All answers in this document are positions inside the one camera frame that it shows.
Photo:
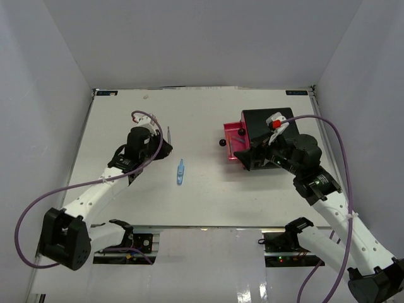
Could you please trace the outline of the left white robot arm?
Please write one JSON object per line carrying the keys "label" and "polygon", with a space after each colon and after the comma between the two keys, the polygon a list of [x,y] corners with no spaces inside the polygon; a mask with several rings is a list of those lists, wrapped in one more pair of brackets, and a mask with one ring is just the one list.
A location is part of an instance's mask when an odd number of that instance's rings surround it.
{"label": "left white robot arm", "polygon": [[126,144],[116,150],[96,183],[62,209],[51,208],[45,213],[39,253],[75,271],[94,251],[130,250],[134,239],[131,224],[111,219],[97,225],[94,220],[149,163],[166,158],[171,151],[161,127],[133,127]]}

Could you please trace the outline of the blue correction tape pen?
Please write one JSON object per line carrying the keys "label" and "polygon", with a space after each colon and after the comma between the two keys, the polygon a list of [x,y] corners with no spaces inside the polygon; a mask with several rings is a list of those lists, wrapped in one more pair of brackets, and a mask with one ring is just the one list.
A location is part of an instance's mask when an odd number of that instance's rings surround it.
{"label": "blue correction tape pen", "polygon": [[176,183],[178,186],[182,185],[182,183],[183,183],[184,171],[185,171],[184,160],[180,159],[179,165],[177,167],[177,177],[176,177],[176,179],[177,179]]}

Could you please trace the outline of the pink top drawer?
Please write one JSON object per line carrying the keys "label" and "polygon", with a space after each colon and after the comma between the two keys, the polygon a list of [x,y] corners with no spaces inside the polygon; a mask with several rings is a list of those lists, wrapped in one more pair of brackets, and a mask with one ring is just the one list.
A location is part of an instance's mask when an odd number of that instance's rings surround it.
{"label": "pink top drawer", "polygon": [[239,136],[245,136],[247,134],[247,126],[246,126],[246,122],[245,119],[241,119],[240,120],[240,128],[238,130],[238,135]]}

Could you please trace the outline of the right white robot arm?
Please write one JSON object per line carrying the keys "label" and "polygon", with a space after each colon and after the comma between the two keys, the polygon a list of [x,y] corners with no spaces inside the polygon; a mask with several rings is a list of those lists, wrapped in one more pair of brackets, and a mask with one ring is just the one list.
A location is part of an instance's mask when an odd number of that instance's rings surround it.
{"label": "right white robot arm", "polygon": [[284,233],[272,240],[275,245],[294,252],[305,249],[334,270],[342,270],[357,302],[385,302],[403,291],[403,260],[384,248],[352,210],[339,183],[322,168],[321,155],[317,140],[307,134],[293,142],[281,136],[252,142],[248,149],[234,152],[247,170],[272,163],[293,174],[296,191],[343,243],[339,246],[300,217],[286,224]]}

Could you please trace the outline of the black drawer organizer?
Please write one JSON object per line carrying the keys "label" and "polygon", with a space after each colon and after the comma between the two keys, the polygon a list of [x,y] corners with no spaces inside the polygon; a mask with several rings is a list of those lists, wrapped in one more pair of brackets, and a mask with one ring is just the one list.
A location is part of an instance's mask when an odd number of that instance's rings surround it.
{"label": "black drawer organizer", "polygon": [[234,153],[247,170],[272,169],[275,165],[266,159],[271,147],[288,148],[299,135],[289,107],[274,109],[249,109],[241,113],[238,134],[245,148]]}

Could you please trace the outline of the blue corner label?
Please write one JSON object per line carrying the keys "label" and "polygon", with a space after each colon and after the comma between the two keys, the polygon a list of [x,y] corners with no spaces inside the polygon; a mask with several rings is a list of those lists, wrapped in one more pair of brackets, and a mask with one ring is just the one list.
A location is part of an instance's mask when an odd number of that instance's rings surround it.
{"label": "blue corner label", "polygon": [[293,95],[293,96],[304,96],[308,95],[307,90],[286,90],[286,95]]}
{"label": "blue corner label", "polygon": [[116,96],[118,94],[117,90],[98,90],[96,96]]}

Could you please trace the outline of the blue corner label left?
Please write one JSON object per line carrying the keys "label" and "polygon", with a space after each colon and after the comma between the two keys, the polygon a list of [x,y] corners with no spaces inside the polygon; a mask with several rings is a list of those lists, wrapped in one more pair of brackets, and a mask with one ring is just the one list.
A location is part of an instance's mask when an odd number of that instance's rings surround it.
{"label": "blue corner label left", "polygon": [[98,90],[96,96],[116,96],[118,94],[117,90]]}

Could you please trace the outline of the pink drawer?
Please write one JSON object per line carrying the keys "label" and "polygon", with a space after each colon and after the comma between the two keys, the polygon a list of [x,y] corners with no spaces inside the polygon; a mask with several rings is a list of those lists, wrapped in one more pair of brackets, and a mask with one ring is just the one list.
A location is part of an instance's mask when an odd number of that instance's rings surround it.
{"label": "pink drawer", "polygon": [[247,126],[246,126],[246,122],[245,119],[241,119],[240,120],[240,128],[238,130],[238,135],[239,136],[245,136],[247,134]]}
{"label": "pink drawer", "polygon": [[240,128],[240,121],[239,122],[228,122],[223,125],[223,130],[224,130],[224,137],[219,140],[218,144],[222,148],[225,148],[227,151],[227,158],[229,161],[238,161],[238,159],[233,156],[230,157],[230,152],[229,152],[229,144],[228,144],[228,139],[233,136],[242,138],[245,143],[238,142],[236,140],[233,140],[233,148],[234,152],[241,151],[241,150],[247,150],[250,148],[250,143],[249,143],[249,136],[246,134],[245,136],[239,136],[238,135],[238,130]]}

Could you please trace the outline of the orange tip highlighter pen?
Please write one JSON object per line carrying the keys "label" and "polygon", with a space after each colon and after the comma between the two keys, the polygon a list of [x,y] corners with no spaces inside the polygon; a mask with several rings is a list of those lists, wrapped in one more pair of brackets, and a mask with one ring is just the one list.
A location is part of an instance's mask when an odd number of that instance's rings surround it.
{"label": "orange tip highlighter pen", "polygon": [[231,137],[228,139],[228,144],[229,144],[230,157],[233,157],[234,156],[234,148],[233,148],[233,140],[232,140]]}

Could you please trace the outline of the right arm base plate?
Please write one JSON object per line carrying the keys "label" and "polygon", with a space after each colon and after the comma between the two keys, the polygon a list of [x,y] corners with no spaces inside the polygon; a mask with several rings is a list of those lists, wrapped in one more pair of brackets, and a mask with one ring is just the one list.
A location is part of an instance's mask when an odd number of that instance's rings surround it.
{"label": "right arm base plate", "polygon": [[299,245],[297,236],[289,232],[267,232],[258,240],[266,253],[308,253]]}

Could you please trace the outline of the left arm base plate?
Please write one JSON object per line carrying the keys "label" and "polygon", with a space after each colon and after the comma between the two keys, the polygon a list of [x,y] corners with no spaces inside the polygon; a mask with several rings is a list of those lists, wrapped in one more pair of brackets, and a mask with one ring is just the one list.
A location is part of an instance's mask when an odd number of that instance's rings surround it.
{"label": "left arm base plate", "polygon": [[124,236],[121,244],[99,250],[100,253],[135,253],[135,249],[144,254],[152,252],[153,234],[134,233]]}

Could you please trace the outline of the blue corner label right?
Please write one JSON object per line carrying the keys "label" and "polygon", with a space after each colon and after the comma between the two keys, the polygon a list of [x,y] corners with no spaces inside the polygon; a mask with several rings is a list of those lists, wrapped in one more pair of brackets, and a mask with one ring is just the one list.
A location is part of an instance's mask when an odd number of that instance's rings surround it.
{"label": "blue corner label right", "polygon": [[307,90],[286,90],[286,95],[293,95],[293,96],[304,96],[308,95]]}

